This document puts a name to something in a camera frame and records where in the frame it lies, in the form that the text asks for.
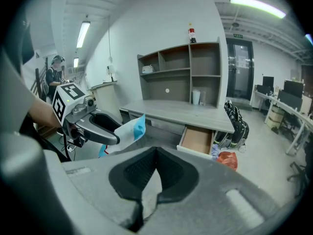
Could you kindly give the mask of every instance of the exit sign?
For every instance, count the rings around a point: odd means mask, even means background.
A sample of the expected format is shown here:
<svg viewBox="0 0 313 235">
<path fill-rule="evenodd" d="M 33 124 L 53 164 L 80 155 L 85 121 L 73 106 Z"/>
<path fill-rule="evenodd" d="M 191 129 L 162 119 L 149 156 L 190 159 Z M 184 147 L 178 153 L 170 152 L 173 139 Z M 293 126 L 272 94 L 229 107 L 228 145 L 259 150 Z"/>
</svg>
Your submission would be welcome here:
<svg viewBox="0 0 313 235">
<path fill-rule="evenodd" d="M 235 37 L 235 38 L 241 38 L 241 39 L 244 38 L 244 36 L 241 35 L 241 34 L 234 34 L 234 37 Z"/>
</svg>

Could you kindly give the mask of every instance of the plastic bag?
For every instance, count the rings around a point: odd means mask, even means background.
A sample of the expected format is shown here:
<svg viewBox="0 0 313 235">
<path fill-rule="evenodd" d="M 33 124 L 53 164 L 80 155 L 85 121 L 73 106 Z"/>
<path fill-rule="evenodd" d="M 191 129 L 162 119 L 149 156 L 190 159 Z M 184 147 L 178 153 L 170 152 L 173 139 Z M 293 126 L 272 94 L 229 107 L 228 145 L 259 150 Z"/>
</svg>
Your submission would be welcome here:
<svg viewBox="0 0 313 235">
<path fill-rule="evenodd" d="M 235 152 L 222 151 L 216 161 L 237 170 L 238 161 Z"/>
<path fill-rule="evenodd" d="M 119 137 L 119 143 L 115 145 L 108 145 L 105 150 L 107 154 L 114 151 L 121 151 L 130 146 L 132 143 L 140 139 L 146 132 L 146 115 L 133 119 L 126 124 L 118 127 L 114 134 Z"/>
<path fill-rule="evenodd" d="M 107 155 L 108 153 L 106 152 L 106 148 L 108 146 L 106 144 L 103 144 L 100 148 L 100 151 L 99 151 L 99 158 L 101 157 L 104 157 L 105 155 Z"/>
<path fill-rule="evenodd" d="M 220 149 L 218 147 L 217 144 L 214 144 L 212 146 L 212 151 L 211 151 L 211 156 L 213 157 L 213 160 L 216 161 L 218 156 L 219 156 L 219 153 L 220 153 Z"/>
</svg>

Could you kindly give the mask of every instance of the soy sauce bottle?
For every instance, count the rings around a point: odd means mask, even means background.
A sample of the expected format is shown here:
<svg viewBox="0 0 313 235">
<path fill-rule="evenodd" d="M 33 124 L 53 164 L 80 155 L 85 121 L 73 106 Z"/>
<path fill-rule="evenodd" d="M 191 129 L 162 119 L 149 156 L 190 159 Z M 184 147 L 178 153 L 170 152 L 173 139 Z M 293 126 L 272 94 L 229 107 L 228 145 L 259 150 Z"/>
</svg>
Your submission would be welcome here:
<svg viewBox="0 0 313 235">
<path fill-rule="evenodd" d="M 196 40 L 195 29 L 192 27 L 191 23 L 189 24 L 188 32 L 189 32 L 190 43 L 191 44 L 196 43 L 197 40 Z"/>
</svg>

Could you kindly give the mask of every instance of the black chair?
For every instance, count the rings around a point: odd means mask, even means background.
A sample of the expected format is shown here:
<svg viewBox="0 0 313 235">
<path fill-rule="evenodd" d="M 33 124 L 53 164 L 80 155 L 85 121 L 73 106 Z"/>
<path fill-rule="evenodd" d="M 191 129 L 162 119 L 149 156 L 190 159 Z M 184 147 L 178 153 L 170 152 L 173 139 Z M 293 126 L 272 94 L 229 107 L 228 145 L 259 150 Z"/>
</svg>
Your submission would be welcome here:
<svg viewBox="0 0 313 235">
<path fill-rule="evenodd" d="M 312 178 L 312 173 L 313 173 L 313 136 L 310 136 L 310 141 L 309 143 L 305 146 L 304 148 L 305 151 L 305 162 L 306 166 L 303 165 L 298 165 L 296 162 L 292 162 L 290 164 L 290 167 L 294 165 L 296 168 L 297 172 L 294 175 L 291 175 L 287 178 L 287 181 L 290 181 L 291 178 L 295 178 L 299 180 L 300 183 L 300 190 L 297 195 L 295 195 L 295 198 L 299 197 L 306 187 L 308 186 L 308 180 L 311 180 Z"/>
<path fill-rule="evenodd" d="M 294 174 L 294 175 L 291 175 L 287 178 L 287 181 L 290 181 L 291 178 L 296 178 L 299 180 L 299 183 L 300 183 L 300 190 L 299 190 L 299 193 L 296 194 L 294 196 L 294 198 L 297 198 L 299 196 L 301 196 L 301 194 L 303 193 L 303 191 L 306 189 L 306 187 L 308 186 L 308 182 L 307 182 L 307 179 L 306 179 L 306 176 L 305 176 L 305 166 L 303 165 L 297 165 L 296 162 L 292 162 L 290 164 L 290 167 L 292 168 L 292 166 L 294 165 L 294 167 L 296 168 L 297 170 L 297 174 Z"/>
<path fill-rule="evenodd" d="M 295 115 L 291 115 L 285 112 L 284 118 L 282 120 L 279 130 L 288 140 L 292 142 L 296 135 L 292 130 L 294 130 L 296 127 L 300 128 L 300 126 L 301 125 L 298 121 L 298 118 Z"/>
</svg>

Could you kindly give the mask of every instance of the white desk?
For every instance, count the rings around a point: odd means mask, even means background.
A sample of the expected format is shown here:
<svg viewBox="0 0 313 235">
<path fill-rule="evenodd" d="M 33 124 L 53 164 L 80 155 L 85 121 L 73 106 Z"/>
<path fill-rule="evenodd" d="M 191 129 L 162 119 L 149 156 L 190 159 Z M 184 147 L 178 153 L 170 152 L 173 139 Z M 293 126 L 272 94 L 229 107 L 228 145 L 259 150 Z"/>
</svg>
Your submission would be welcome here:
<svg viewBox="0 0 313 235">
<path fill-rule="evenodd" d="M 92 87 L 90 91 L 93 92 L 99 109 L 112 113 L 120 121 L 122 121 L 122 116 L 118 108 L 114 91 L 115 84 L 117 84 L 117 81 L 99 84 Z"/>
<path fill-rule="evenodd" d="M 140 100 L 125 105 L 121 109 L 173 123 L 193 125 L 215 131 L 234 132 L 234 127 L 223 107 L 192 105 L 180 101 Z"/>
<path fill-rule="evenodd" d="M 263 101 L 265 99 L 269 99 L 271 100 L 271 103 L 270 103 L 270 106 L 269 106 L 269 109 L 268 109 L 268 114 L 265 118 L 265 121 L 264 123 L 267 123 L 268 122 L 268 118 L 269 118 L 269 115 L 272 111 L 272 107 L 273 105 L 276 105 L 280 108 L 282 108 L 283 110 L 285 110 L 286 112 L 288 112 L 289 114 L 292 114 L 292 115 L 295 115 L 297 116 L 297 118 L 300 119 L 301 121 L 301 127 L 300 127 L 300 130 L 299 132 L 297 133 L 297 135 L 295 136 L 295 138 L 293 139 L 291 145 L 289 146 L 289 148 L 287 149 L 286 151 L 286 154 L 290 155 L 289 152 L 290 150 L 294 147 L 294 145 L 297 143 L 298 139 L 300 138 L 303 130 L 305 127 L 308 128 L 308 132 L 307 134 L 305 135 L 305 137 L 303 138 L 302 142 L 300 143 L 299 147 L 298 147 L 298 150 L 304 145 L 304 143 L 306 142 L 306 140 L 308 139 L 309 137 L 309 134 L 310 132 L 313 132 L 313 121 L 309 119 L 308 116 L 305 116 L 305 115 L 302 115 L 300 114 L 298 111 L 296 111 L 295 109 L 293 109 L 292 107 L 288 106 L 287 104 L 283 103 L 283 102 L 280 102 L 277 98 L 273 97 L 273 96 L 268 96 L 268 95 L 265 95 L 265 94 L 262 94 L 260 92 L 257 92 L 257 91 L 254 91 L 254 95 L 255 96 L 258 96 L 258 97 L 261 97 L 263 100 L 260 102 L 260 107 L 259 107 L 259 110 L 261 110 L 261 107 L 262 107 L 262 104 L 263 104 Z"/>
</svg>

